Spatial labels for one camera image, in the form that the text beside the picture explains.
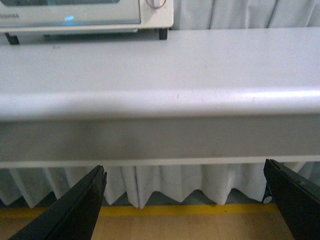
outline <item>white curtain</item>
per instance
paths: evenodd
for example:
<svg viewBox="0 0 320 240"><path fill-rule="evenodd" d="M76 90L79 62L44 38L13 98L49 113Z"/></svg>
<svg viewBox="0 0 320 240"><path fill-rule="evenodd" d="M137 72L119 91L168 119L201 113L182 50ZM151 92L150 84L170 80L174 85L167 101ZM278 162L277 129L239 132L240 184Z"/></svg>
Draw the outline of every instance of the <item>white curtain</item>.
<svg viewBox="0 0 320 240"><path fill-rule="evenodd" d="M320 26L320 0L174 0L173 30L315 26ZM62 132L69 131L69 128L60 127ZM2 147L7 144L12 146L16 139L11 139L10 134L6 135L7 130L4 129L5 127L0 129L2 137L0 144ZM31 127L28 130L29 132L25 133L25 137L30 138L28 143L33 143L37 147L43 129ZM52 134L56 134L56 131L57 126L54 126ZM124 127L124 133L113 135L113 142L107 149L111 152L110 157L116 150L124 149L124 153L119 153L119 156L122 156L134 152L133 148L139 147L128 146L126 141L122 145L118 144L122 135L126 135L126 131L128 129ZM81 130L75 132L80 132L76 137L84 138L81 136ZM109 129L108 134L113 134L112 129ZM23 152L25 147L28 146L19 146L17 152ZM287 165L320 185L319 162L307 164L298 162ZM104 195L107 202L112 204L127 192L129 201L134 206L143 208L154 191L160 191L181 202L193 190L200 189L213 201L224 204L230 190L237 188L250 198L261 201L266 186L263 166L259 163L105 167L108 183ZM90 169L87 167L0 169L0 199L9 205L23 196L28 205L34 207L51 191L60 198Z"/></svg>

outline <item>toaster oven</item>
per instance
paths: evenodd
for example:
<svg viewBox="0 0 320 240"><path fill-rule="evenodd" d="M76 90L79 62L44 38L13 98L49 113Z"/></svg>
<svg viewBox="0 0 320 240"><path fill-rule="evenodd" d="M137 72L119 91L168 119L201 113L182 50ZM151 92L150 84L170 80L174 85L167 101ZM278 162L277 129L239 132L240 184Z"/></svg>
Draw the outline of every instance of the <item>toaster oven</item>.
<svg viewBox="0 0 320 240"><path fill-rule="evenodd" d="M0 0L0 33L11 45L17 35L136 32L159 29L166 40L174 0Z"/></svg>

